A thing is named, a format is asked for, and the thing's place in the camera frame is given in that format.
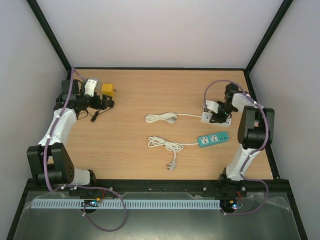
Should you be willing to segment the teal power strip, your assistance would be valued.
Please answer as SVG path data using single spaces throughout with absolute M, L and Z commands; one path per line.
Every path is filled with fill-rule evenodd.
M 223 144 L 228 142 L 230 139 L 226 131 L 221 131 L 217 133 L 211 133 L 203 135 L 197 138 L 198 146 L 200 148 L 211 147 L 218 144 Z

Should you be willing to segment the yellow cube adapter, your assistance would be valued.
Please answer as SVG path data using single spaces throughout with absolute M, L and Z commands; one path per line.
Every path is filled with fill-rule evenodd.
M 101 93 L 103 95 L 114 97 L 116 93 L 116 89 L 113 83 L 103 83 L 101 87 Z

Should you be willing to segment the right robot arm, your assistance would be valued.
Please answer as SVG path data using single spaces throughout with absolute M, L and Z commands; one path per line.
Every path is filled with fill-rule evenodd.
M 212 124 L 225 123 L 233 112 L 241 113 L 237 132 L 239 147 L 218 179 L 218 191 L 223 196 L 231 197 L 242 191 L 242 182 L 247 179 L 245 173 L 254 158 L 272 143 L 275 110 L 257 103 L 235 83 L 226 85 L 224 102 L 217 104 L 209 120 Z

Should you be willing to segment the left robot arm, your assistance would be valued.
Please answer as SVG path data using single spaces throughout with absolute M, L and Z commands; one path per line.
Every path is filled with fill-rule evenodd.
M 98 80 L 94 78 L 62 81 L 62 92 L 55 100 L 53 119 L 47 132 L 26 152 L 32 180 L 37 187 L 52 191 L 54 186 L 77 189 L 96 185 L 95 173 L 90 169 L 76 168 L 65 145 L 81 112 L 94 109 L 96 112 L 91 120 L 95 121 L 100 113 L 114 107 L 112 96 L 99 95 L 97 86 Z

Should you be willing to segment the white power strip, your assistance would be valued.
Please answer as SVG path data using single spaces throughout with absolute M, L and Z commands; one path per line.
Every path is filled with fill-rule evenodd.
M 222 127 L 230 127 L 232 124 L 232 119 L 227 118 L 226 116 L 218 116 L 217 113 L 214 112 L 202 112 L 200 121 L 202 123 L 217 125 Z

